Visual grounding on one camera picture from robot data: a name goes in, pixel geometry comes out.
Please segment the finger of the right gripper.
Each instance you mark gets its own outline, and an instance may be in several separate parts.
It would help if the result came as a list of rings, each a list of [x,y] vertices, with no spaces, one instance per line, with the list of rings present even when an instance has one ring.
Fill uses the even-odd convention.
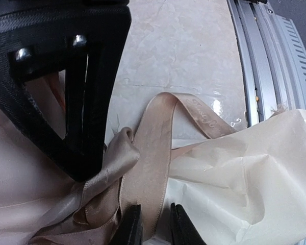
[[[131,25],[128,1],[0,1],[0,109],[78,182],[100,172],[112,90]],[[44,118],[28,81],[66,72],[66,134]]]

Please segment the pink wrapping paper sheet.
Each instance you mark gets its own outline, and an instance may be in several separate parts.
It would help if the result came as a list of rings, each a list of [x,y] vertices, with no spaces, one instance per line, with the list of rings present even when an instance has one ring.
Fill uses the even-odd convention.
[[[294,244],[306,237],[306,110],[208,139],[177,104],[154,235],[171,240],[172,203],[207,244]],[[83,184],[54,167],[0,110],[0,244],[30,244],[45,215]]]

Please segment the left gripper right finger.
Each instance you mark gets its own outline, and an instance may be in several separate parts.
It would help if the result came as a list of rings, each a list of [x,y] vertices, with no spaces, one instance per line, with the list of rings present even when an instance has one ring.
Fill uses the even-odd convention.
[[[170,206],[171,244],[206,245],[189,216],[180,204]]]

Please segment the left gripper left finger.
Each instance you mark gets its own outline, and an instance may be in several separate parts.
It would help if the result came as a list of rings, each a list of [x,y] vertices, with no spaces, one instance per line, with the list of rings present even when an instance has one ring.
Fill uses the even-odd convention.
[[[111,245],[141,245],[143,243],[141,205],[132,205],[111,239]]]

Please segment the brown ribbon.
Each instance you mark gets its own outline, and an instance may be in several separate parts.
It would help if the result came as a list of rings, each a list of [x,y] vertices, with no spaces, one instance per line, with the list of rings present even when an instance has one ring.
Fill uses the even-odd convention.
[[[137,131],[123,128],[114,136],[102,171],[45,215],[48,224],[30,244],[111,244],[132,205],[141,205],[143,240],[151,238],[166,192],[177,104],[208,139],[235,131],[194,95],[158,94],[148,103]]]

